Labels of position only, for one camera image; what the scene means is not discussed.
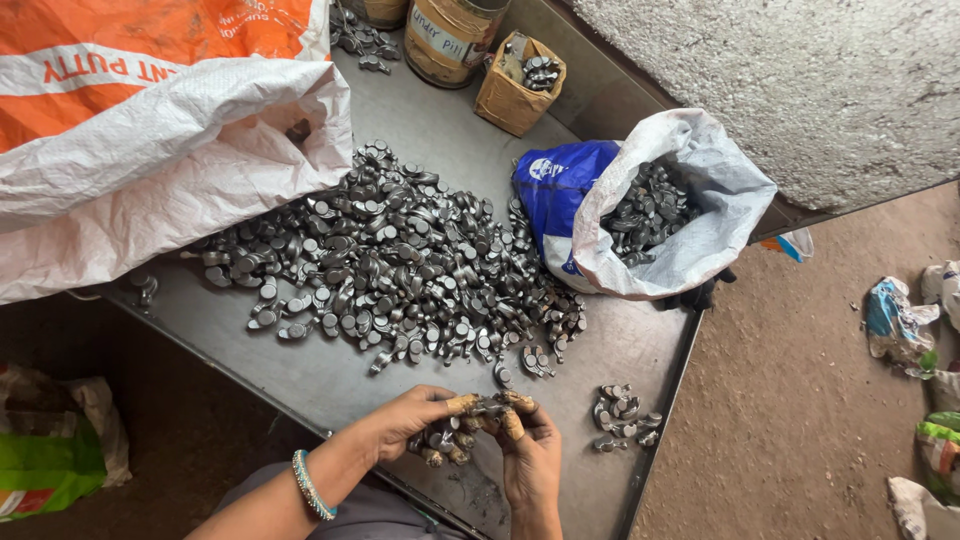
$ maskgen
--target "dirt floor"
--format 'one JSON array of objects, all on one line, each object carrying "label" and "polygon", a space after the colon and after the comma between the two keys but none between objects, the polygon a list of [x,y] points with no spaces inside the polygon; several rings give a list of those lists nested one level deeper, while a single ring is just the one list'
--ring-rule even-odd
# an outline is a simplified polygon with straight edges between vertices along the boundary
[{"label": "dirt floor", "polygon": [[[958,203],[950,184],[817,225],[803,264],[744,252],[705,318],[635,540],[898,538],[885,479],[916,476],[924,393],[867,354],[851,303],[886,275],[919,291],[924,267],[960,258]],[[5,540],[180,538],[283,446],[270,407],[105,302],[0,307],[0,328],[0,359],[108,378],[133,472],[63,512],[0,524]]]},{"label": "dirt floor", "polygon": [[803,264],[746,250],[697,337],[633,537],[898,538],[886,478],[915,477],[924,392],[870,357],[851,303],[884,276],[919,293],[927,265],[960,257],[958,220],[949,184],[810,228]]}]

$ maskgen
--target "blue plastic bag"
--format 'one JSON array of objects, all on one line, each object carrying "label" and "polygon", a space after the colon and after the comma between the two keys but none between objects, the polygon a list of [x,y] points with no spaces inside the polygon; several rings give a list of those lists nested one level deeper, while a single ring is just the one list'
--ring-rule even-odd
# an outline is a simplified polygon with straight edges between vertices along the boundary
[{"label": "blue plastic bag", "polygon": [[573,217],[620,145],[612,140],[573,142],[549,150],[531,150],[520,158],[513,181],[530,219],[543,263],[564,281],[590,292],[587,278],[570,252]]}]

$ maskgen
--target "woman's right hand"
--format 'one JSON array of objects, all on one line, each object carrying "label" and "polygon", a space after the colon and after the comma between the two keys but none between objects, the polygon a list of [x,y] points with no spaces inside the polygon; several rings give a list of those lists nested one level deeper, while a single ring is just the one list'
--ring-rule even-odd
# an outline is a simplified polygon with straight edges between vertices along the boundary
[{"label": "woman's right hand", "polygon": [[513,441],[501,430],[496,441],[503,449],[503,483],[512,509],[511,538],[560,539],[561,437],[539,404],[520,415],[526,434]]}]

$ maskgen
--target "orange sack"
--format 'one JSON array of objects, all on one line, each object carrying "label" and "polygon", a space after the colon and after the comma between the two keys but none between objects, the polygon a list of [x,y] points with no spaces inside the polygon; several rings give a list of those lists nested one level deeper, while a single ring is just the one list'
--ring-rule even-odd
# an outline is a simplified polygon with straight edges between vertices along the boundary
[{"label": "orange sack", "polygon": [[[326,0],[0,4],[0,304],[112,280],[350,163]],[[283,132],[303,118],[298,147]]]}]

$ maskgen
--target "cardboard box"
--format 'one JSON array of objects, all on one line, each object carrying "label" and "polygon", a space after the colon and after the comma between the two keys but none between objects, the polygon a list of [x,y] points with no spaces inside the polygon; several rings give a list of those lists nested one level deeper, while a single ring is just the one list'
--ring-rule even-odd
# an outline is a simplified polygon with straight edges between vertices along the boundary
[{"label": "cardboard box", "polygon": [[[500,67],[504,46],[507,43],[514,43],[516,48],[516,44],[524,39],[526,43],[523,46],[521,63],[531,57],[543,56],[555,60],[560,67],[557,82],[549,92],[545,90],[535,92],[524,88]],[[560,95],[564,87],[564,79],[566,79],[566,63],[563,60],[543,43],[513,31],[496,50],[493,65],[480,87],[480,93],[477,94],[473,112],[509,134],[523,136],[537,123],[537,120],[540,120],[550,104]]]}]

